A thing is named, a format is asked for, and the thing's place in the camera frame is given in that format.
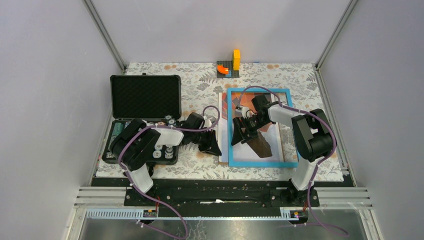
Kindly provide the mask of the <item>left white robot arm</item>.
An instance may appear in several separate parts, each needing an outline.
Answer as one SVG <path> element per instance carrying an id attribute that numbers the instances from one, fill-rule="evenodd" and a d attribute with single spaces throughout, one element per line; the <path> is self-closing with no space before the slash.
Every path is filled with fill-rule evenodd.
<path id="1" fill-rule="evenodd" d="M 202 153 L 221 156 L 216 132 L 216 121 L 196 112 L 187 119 L 177 121 L 170 116 L 167 123 L 148 123 L 141 118 L 132 120 L 109 145 L 124 174 L 134 187 L 136 199 L 144 206 L 155 200 L 152 173 L 148 165 L 172 163 L 179 146 L 195 144 Z"/>

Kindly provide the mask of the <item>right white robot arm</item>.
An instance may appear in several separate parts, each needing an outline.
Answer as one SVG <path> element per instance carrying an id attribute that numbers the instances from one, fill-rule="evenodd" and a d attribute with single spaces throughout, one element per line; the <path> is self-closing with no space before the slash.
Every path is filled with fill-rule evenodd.
<path id="1" fill-rule="evenodd" d="M 295 173 L 289 180 L 287 201 L 293 206 L 301 205 L 306 199 L 306 190 L 314 184 L 315 169 L 321 160 L 331 156 L 337 146 L 334 132 L 325 112 L 320 109 L 304 111 L 268 101 L 264 94 L 252 99 L 255 109 L 251 116 L 240 105 L 236 110 L 241 116 L 232 119 L 231 145 L 250 143 L 259 137 L 259 129 L 268 124 L 284 124 L 293 132 L 294 144 L 300 155 Z"/>

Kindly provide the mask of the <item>hot air balloon photo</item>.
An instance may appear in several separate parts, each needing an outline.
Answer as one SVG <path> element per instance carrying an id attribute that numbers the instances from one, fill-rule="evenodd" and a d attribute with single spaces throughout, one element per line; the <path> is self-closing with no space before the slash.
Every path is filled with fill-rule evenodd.
<path id="1" fill-rule="evenodd" d="M 230 97 L 225 92 L 220 93 L 219 105 L 221 117 L 218 123 L 218 145 L 222 155 L 218 158 L 221 164 L 242 168 L 287 168 L 280 135 L 279 124 L 268 123 L 258 130 L 258 137 L 247 142 L 231 145 L 233 127 L 229 128 L 235 118 L 235 107 L 249 107 L 252 115 L 257 111 L 252 99 L 261 94 L 260 91 L 240 92 L 231 91 Z"/>

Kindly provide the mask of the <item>blue wooden picture frame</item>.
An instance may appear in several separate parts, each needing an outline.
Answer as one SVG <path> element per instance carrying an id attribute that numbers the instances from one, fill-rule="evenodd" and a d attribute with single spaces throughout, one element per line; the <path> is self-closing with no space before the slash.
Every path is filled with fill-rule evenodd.
<path id="1" fill-rule="evenodd" d="M 258 129 L 258 138 L 247 143 L 231 145 L 233 139 L 233 119 L 238 115 L 236 105 L 246 107 L 245 116 L 253 115 L 256 110 L 252 99 L 260 94 L 265 94 L 268 101 L 274 102 L 275 95 L 260 88 L 250 88 L 243 95 L 243 88 L 229 88 L 222 95 L 220 122 L 220 140 L 222 148 L 221 162 L 227 162 L 230 167 L 242 168 L 295 168 L 300 160 L 296 150 L 293 131 L 287 122 L 269 123 Z"/>

